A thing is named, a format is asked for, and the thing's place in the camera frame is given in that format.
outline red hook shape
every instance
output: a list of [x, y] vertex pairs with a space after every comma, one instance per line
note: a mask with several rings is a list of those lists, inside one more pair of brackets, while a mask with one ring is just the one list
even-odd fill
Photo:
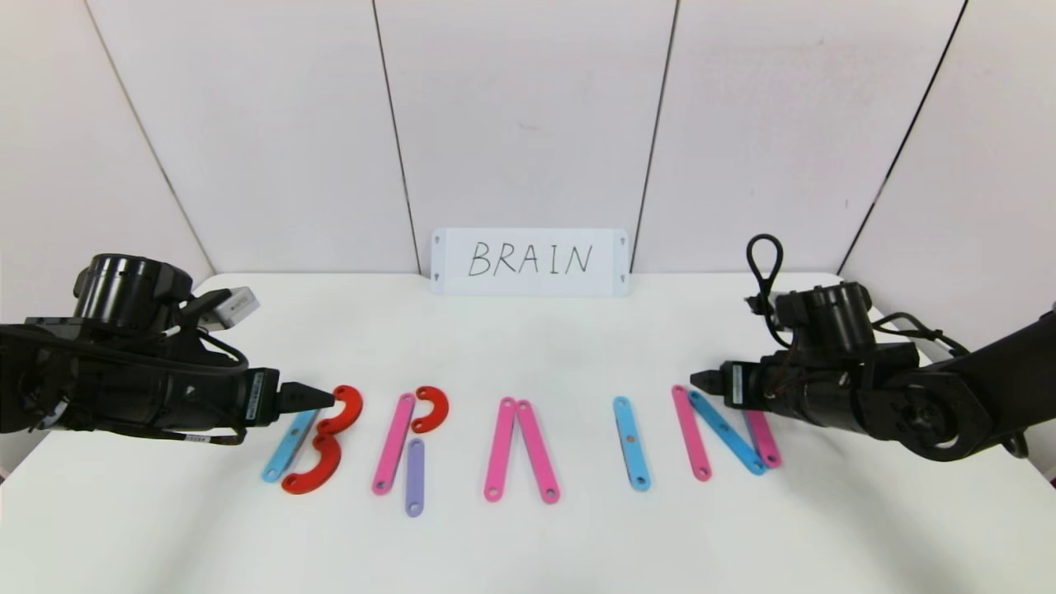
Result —
[[307, 472], [288, 475], [282, 480], [282, 489], [290, 495], [304, 495], [322, 486], [337, 470], [341, 463], [341, 446], [329, 433], [319, 433], [312, 440], [312, 445], [319, 450], [319, 463]]
[[352, 386], [338, 386], [334, 397], [344, 403], [344, 409], [337, 416], [323, 419], [316, 424], [316, 437], [312, 445], [319, 450], [316, 467], [303, 474], [291, 474], [282, 480], [282, 488], [291, 495], [304, 495], [321, 487], [341, 463], [341, 444], [334, 435], [344, 431], [363, 412], [363, 396]]
[[433, 403], [433, 410], [429, 414], [421, 419], [415, 419], [411, 423], [411, 430], [415, 433], [428, 433], [439, 427], [440, 423], [444, 423], [444, 420], [448, 417], [448, 396], [442, 390], [432, 386], [422, 386], [415, 390], [414, 394], [418, 396], [419, 401]]
[[334, 389], [334, 397], [344, 403], [344, 409], [337, 416], [323, 419], [316, 425], [316, 431], [335, 435], [344, 431], [359, 419], [363, 412], [363, 396], [352, 386], [338, 386]]

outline white connector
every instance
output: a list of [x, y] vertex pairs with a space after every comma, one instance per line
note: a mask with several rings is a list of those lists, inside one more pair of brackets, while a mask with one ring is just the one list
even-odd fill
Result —
[[200, 328], [204, 328], [209, 332], [227, 330], [246, 319], [246, 316], [256, 312], [257, 308], [260, 308], [260, 302], [257, 301], [257, 297], [248, 286], [240, 286], [230, 291], [231, 296], [229, 298], [220, 305], [216, 305], [211, 312], [202, 316], [199, 321]]

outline white sign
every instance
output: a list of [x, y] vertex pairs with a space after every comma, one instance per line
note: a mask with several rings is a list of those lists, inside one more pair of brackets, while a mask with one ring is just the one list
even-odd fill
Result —
[[445, 228], [431, 241], [441, 295], [619, 297], [630, 287], [622, 229]]

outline black cable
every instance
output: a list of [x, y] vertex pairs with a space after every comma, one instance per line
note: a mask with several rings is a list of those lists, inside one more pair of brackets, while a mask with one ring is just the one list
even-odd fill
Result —
[[118, 351], [114, 349], [108, 349], [99, 345], [93, 345], [91, 342], [80, 342], [77, 340], [71, 340], [69, 338], [60, 338], [58, 336], [46, 334], [44, 332], [36, 332], [32, 330], [26, 330], [24, 328], [16, 328], [12, 326], [0, 324], [0, 335], [11, 336], [14, 338], [18, 338], [20, 340], [33, 342], [40, 347], [61, 349], [67, 353], [75, 353], [81, 356], [110, 360], [115, 363], [122, 363], [125, 365], [144, 367], [147, 369], [154, 369], [157, 371], [185, 373], [188, 375], [206, 375], [206, 376], [238, 375], [244, 372], [245, 370], [249, 369], [249, 360], [246, 359], [246, 356], [243, 355], [238, 349], [229, 345], [226, 345], [201, 331], [199, 332], [199, 335], [202, 337], [203, 340], [221, 349], [225, 353], [233, 356], [235, 361], [230, 366], [200, 365], [193, 363], [174, 361], [157, 357], [151, 357], [147, 355], [128, 353], [125, 351]]
[[[762, 278], [762, 273], [759, 272], [759, 266], [755, 263], [755, 255], [752, 254], [752, 250], [755, 248], [755, 243], [761, 240], [767, 240], [772, 243], [774, 250], [777, 253], [774, 258], [774, 267], [770, 272], [770, 276], [767, 278]], [[753, 308], [753, 310], [758, 310], [755, 313], [761, 314], [763, 319], [767, 320], [767, 330], [770, 331], [770, 335], [774, 337], [774, 340], [776, 340], [781, 347], [791, 349], [792, 346], [781, 338], [779, 334], [777, 334], [777, 329], [774, 327], [774, 320], [771, 316], [773, 308], [770, 305], [770, 292], [774, 286], [774, 279], [777, 278], [777, 273], [781, 270], [781, 262], [785, 261], [785, 247], [781, 246], [781, 242], [778, 241], [776, 237], [770, 234], [759, 234], [748, 242], [748, 249], [746, 253], [748, 256], [748, 267], [752, 270], [752, 274], [755, 275], [755, 281], [759, 283], [759, 295], [756, 296], [758, 302], [756, 303], [756, 308]]]
[[[885, 323], [894, 321], [897, 319], [904, 319], [911, 323], [916, 330], [889, 330], [883, 328]], [[930, 340], [932, 342], [943, 342], [949, 347], [949, 354], [955, 357], [963, 357], [964, 355], [970, 353], [963, 345], [954, 340], [953, 338], [943, 334], [941, 330], [931, 330], [930, 328], [924, 326], [921, 320], [917, 319], [914, 316], [907, 314], [905, 312], [895, 312], [889, 316], [884, 316], [879, 320], [872, 322], [872, 329], [876, 332], [882, 332], [884, 334], [890, 334], [892, 336], [905, 336], [907, 338], [921, 338], [924, 340]]]

